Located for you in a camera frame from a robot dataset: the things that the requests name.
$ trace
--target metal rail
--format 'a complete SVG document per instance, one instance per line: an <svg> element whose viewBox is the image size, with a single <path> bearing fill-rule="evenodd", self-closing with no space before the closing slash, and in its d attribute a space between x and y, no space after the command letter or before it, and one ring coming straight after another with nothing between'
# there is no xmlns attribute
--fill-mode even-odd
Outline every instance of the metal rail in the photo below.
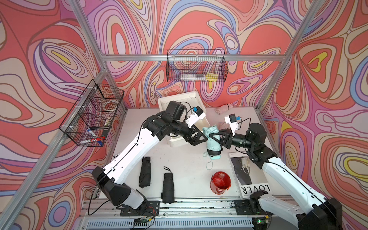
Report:
<svg viewBox="0 0 368 230"><path fill-rule="evenodd" d="M193 55L193 54L176 54L180 57L193 57L193 56L208 56L208 55ZM226 54L226 61L284 61L286 58L282 54ZM166 61L166 54L103 54L102 59L104 61Z"/></svg>
<svg viewBox="0 0 368 230"><path fill-rule="evenodd" d="M266 86L265 90L262 93L261 98L258 101L258 104L256 105L256 108L261 108L264 103L267 101L268 95L273 91L275 88L275 85L277 81L280 79L282 72L287 67L288 62L290 61L291 57L293 56L294 51L296 50L297 46L299 45L300 41L302 40L305 32L307 31L309 25L314 19L314 16L316 15L319 8L322 6L322 4L325 2L325 0L313 0L311 5L309 6L303 20L300 23L300 26L298 27L294 37L291 39L291 42L289 44L289 47L286 50L286 57L283 62L281 62L278 67L275 70L274 75L272 76L270 82Z"/></svg>
<svg viewBox="0 0 368 230"><path fill-rule="evenodd" d="M98 73L95 81L101 83L106 75L106 71L102 70ZM87 96L91 92L93 87L87 87L86 92L81 96L79 102L73 108L69 117L65 121L65 125L69 125L73 118L76 116L79 107L84 103ZM24 206L27 204L29 198L33 194L34 190L42 180L47 169L49 169L52 161L56 157L60 148L63 146L67 135L65 135L60 129L52 139L42 156L38 159L31 172L27 175L19 189L16 191L14 196L11 198L7 206L0 216L0 230L11 229L18 215L22 212Z"/></svg>
<svg viewBox="0 0 368 230"><path fill-rule="evenodd" d="M92 30L88 23L88 19L84 14L83 8L81 7L78 0L69 0L69 3L70 7L73 9L74 15L77 18L78 23L80 24L86 36L87 42L92 48L93 54L95 55L98 64L100 65L101 69L106 69L108 71L107 74L108 83L110 85L116 86L114 78L112 77L109 69L106 66L106 62L102 59L100 47L98 46L96 39L93 36Z"/></svg>

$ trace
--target psychedelic wallpaper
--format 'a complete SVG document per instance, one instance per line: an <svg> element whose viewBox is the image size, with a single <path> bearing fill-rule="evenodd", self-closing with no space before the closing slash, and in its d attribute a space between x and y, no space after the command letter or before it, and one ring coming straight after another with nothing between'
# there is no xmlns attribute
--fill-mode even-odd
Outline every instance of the psychedelic wallpaper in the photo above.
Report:
<svg viewBox="0 0 368 230"><path fill-rule="evenodd" d="M278 63L237 61L226 82L168 82L165 61L112 61L107 66L125 91L127 107L158 107L158 98L190 91L198 91L205 106L216 107L227 103L255 106Z"/></svg>
<svg viewBox="0 0 368 230"><path fill-rule="evenodd" d="M283 160L343 205L346 230L368 229L368 2L327 0L263 117Z"/></svg>
<svg viewBox="0 0 368 230"><path fill-rule="evenodd" d="M105 54L216 48L227 54L284 54L310 2L90 0L82 5ZM226 83L167 82L166 62L112 61L107 65L125 90L127 107L158 107L160 97L194 90L207 106L255 106L278 62L229 61Z"/></svg>
<svg viewBox="0 0 368 230"><path fill-rule="evenodd" d="M64 0L0 1L0 212L99 71ZM72 226L120 118L103 148L65 142L13 229Z"/></svg>

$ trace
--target black wire basket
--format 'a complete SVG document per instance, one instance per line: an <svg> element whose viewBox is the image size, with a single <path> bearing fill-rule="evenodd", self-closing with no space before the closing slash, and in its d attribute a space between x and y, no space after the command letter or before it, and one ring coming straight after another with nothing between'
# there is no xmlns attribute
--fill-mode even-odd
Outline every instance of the black wire basket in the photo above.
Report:
<svg viewBox="0 0 368 230"><path fill-rule="evenodd" d="M225 50L167 50L167 81L225 82L229 69Z"/></svg>
<svg viewBox="0 0 368 230"><path fill-rule="evenodd" d="M78 146L102 147L123 100L124 91L109 84L95 84L94 81L89 85L92 85L92 90L73 120L69 125L64 124L70 110L59 128Z"/></svg>

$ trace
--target magazine cover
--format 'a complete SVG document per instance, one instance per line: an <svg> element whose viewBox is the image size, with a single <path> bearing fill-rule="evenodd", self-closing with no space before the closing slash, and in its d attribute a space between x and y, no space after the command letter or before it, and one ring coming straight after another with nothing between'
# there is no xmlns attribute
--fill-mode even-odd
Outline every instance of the magazine cover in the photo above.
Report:
<svg viewBox="0 0 368 230"><path fill-rule="evenodd" d="M241 199L249 199L249 196L259 190L265 190L273 194L267 182L266 176L256 164L254 164L248 155L239 152L229 153L230 165L233 169L236 184Z"/></svg>

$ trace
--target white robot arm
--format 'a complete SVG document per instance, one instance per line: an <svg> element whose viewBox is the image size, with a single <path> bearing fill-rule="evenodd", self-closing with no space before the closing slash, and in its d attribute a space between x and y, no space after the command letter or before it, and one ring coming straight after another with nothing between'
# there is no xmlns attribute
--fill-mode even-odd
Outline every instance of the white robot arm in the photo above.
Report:
<svg viewBox="0 0 368 230"><path fill-rule="evenodd" d="M291 171L275 152L265 145L267 133L258 123L249 125L246 135L237 134L237 117L225 118L231 129L212 133L210 138L230 149L232 145L243 147L253 163L272 176L299 204L291 205L266 191L260 190L250 196L250 209L255 214L271 212L294 224L300 230L337 230L342 224L342 205L335 198L327 199Z"/></svg>
<svg viewBox="0 0 368 230"><path fill-rule="evenodd" d="M133 209L145 209L141 205L145 197L136 190L131 189L124 182L133 167L153 146L166 135L183 136L191 145L207 141L207 137L194 125L199 119L205 117L200 107L193 108L193 113L184 122L178 121L183 114L185 106L171 101L165 111L150 116L142 124L138 135L104 168L96 167L92 175L98 187L108 197L114 206L125 204Z"/></svg>

